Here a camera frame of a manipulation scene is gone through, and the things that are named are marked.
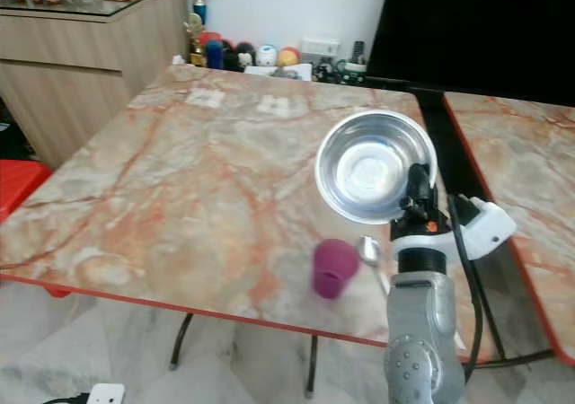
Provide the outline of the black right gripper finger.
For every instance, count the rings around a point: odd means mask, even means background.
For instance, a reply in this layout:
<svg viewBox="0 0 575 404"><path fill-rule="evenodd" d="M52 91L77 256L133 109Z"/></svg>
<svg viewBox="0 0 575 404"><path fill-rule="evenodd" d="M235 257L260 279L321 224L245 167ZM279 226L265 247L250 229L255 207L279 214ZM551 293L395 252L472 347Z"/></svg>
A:
<svg viewBox="0 0 575 404"><path fill-rule="evenodd" d="M403 206L434 207L436 205L435 197L434 180L430 175L430 166L427 163L412 163L407 171Z"/></svg>

